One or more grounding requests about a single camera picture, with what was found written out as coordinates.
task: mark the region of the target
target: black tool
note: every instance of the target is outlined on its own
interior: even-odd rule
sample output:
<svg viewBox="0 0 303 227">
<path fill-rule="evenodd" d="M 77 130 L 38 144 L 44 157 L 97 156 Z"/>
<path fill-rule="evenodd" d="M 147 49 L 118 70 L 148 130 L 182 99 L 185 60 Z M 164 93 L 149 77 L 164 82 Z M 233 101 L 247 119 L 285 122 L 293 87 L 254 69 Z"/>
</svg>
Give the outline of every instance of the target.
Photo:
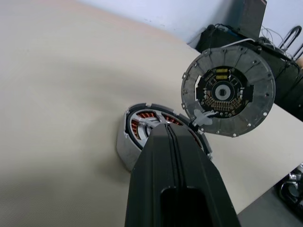
<svg viewBox="0 0 303 227">
<path fill-rule="evenodd" d="M 240 227 L 219 171 L 182 126 L 151 131 L 131 173 L 125 227 Z"/>
</svg>

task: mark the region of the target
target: cable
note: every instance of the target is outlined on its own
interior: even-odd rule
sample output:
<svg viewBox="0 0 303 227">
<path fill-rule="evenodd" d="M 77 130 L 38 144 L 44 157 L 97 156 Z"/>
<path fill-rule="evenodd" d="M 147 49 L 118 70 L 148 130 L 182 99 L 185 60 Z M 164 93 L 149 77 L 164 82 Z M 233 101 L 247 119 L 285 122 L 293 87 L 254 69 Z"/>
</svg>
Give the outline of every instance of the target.
<svg viewBox="0 0 303 227">
<path fill-rule="evenodd" d="M 254 41 L 254 42 L 256 41 L 256 40 L 254 40 L 254 39 L 247 38 L 247 39 L 242 39 L 242 40 L 233 42 L 233 43 L 231 43 L 231 44 L 227 44 L 227 45 L 225 45 L 225 46 L 221 46 L 221 48 L 225 48 L 225 47 L 228 47 L 228 46 L 232 46 L 232 45 L 234 45 L 234 44 L 239 44 L 239 43 L 242 43 L 242 42 L 245 42 L 245 41 L 248 41 L 248 40 L 251 40 L 251 41 Z"/>
<path fill-rule="evenodd" d="M 273 32 L 273 33 L 275 33 L 275 34 L 277 34 L 278 36 L 280 36 L 280 38 L 281 38 L 281 40 L 282 40 L 282 42 L 283 42 L 283 47 L 284 47 L 284 49 L 286 49 L 285 43 L 284 43 L 284 39 L 282 38 L 282 36 L 281 36 L 278 32 L 275 32 L 274 30 L 272 30 L 272 29 L 270 29 L 270 28 L 267 28 L 267 30 L 269 30 L 269 31 L 271 31 L 271 32 Z"/>
<path fill-rule="evenodd" d="M 270 37 L 271 37 L 271 40 L 272 40 L 272 41 L 270 41 L 269 39 L 268 39 L 268 41 L 270 42 L 270 44 L 273 46 L 273 48 L 274 48 L 274 50 L 275 50 L 276 47 L 275 47 L 275 44 L 274 44 L 274 38 L 273 38 L 273 36 L 271 35 L 271 33 L 270 33 L 267 29 L 263 28 L 263 29 L 261 29 L 261 33 L 262 33 L 262 35 L 263 35 L 265 38 L 267 38 L 267 35 L 264 35 L 263 30 L 266 30 L 267 34 L 268 34 L 268 33 L 270 34 Z"/>
</svg>

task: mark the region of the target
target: metal cover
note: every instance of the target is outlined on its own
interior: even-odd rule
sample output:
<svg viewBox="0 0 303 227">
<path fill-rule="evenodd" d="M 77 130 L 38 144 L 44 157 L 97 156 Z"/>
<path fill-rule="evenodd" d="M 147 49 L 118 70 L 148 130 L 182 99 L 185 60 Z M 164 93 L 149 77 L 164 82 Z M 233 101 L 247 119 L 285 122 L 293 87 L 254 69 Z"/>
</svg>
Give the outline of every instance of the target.
<svg viewBox="0 0 303 227">
<path fill-rule="evenodd" d="M 230 137 L 245 134 L 261 124 L 275 99 L 275 80 L 269 65 L 242 46 L 203 51 L 182 78 L 182 108 L 191 122 L 197 112 L 214 113 L 209 116 L 212 124 L 199 125 L 204 132 Z"/>
</svg>

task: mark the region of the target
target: white wall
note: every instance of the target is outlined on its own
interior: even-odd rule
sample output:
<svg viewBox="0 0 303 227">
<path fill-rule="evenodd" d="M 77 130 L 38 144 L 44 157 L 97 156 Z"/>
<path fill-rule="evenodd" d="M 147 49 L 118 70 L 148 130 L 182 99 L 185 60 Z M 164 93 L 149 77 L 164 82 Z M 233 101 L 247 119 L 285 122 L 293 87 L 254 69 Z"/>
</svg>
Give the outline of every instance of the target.
<svg viewBox="0 0 303 227">
<path fill-rule="evenodd" d="M 222 22 L 232 0 L 79 0 L 166 30 L 190 42 L 209 24 Z"/>
<path fill-rule="evenodd" d="M 79 0 L 115 14 L 166 30 L 189 43 L 209 24 L 224 23 L 233 0 Z M 283 38 L 296 25 L 303 26 L 303 0 L 267 0 L 263 26 Z M 274 43 L 281 39 L 272 34 Z M 288 52 L 303 42 L 303 32 Z"/>
</svg>

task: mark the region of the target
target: black electronic equipment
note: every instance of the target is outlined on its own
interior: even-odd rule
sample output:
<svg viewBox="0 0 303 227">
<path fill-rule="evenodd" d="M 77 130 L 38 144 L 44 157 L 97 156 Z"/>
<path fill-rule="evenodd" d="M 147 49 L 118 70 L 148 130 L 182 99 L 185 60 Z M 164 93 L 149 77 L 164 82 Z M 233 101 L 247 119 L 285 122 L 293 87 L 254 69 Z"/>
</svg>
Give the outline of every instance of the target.
<svg viewBox="0 0 303 227">
<path fill-rule="evenodd" d="M 223 27 L 227 28 L 227 31 L 220 29 L 220 25 L 208 26 L 201 34 L 196 50 L 203 52 L 209 48 L 226 46 L 247 38 L 230 26 Z M 256 42 L 252 40 L 241 42 L 241 46 L 258 53 L 270 66 L 276 83 L 275 103 L 303 121 L 303 74 L 299 66 L 281 51 L 267 45 L 263 38 Z"/>
<path fill-rule="evenodd" d="M 232 13 L 227 18 L 227 24 L 234 27 L 240 34 L 257 39 L 266 5 L 266 0 L 235 0 Z"/>
<path fill-rule="evenodd" d="M 279 197 L 303 218 L 303 163 L 275 185 Z"/>
<path fill-rule="evenodd" d="M 240 224 L 219 171 L 191 133 L 159 124 L 132 169 L 125 227 L 185 226 Z"/>
</svg>

